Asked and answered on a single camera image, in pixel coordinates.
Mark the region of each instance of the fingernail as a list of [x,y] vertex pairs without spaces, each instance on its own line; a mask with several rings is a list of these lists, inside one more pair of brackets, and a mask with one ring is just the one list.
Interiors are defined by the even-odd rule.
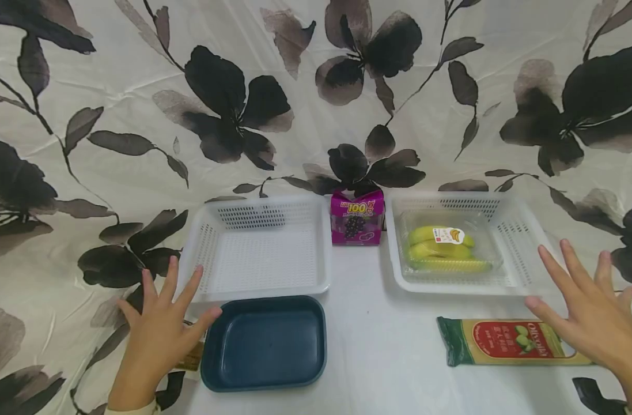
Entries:
[[525,298],[525,306],[533,309],[542,303],[542,300],[539,297],[528,296]]

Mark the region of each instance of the red label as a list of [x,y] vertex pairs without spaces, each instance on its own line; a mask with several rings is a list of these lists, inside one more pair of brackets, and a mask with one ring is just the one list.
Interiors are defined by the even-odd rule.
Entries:
[[538,322],[480,322],[472,333],[476,344],[490,357],[554,357]]

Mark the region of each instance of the purple snack package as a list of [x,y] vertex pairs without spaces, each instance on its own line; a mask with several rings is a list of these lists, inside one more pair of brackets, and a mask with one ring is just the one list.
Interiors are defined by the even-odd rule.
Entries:
[[334,192],[330,205],[332,244],[378,245],[383,230],[385,198],[382,190],[350,200]]

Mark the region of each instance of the blue plastic tray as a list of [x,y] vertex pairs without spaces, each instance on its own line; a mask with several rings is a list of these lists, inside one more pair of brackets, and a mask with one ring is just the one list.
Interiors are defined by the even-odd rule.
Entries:
[[231,301],[207,332],[200,374],[214,392],[314,383],[327,361],[325,313],[307,296]]

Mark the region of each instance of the banana label sticker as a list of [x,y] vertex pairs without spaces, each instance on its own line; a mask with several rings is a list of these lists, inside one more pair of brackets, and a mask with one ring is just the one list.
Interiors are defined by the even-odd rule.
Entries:
[[433,237],[438,244],[463,244],[466,233],[457,228],[433,228]]

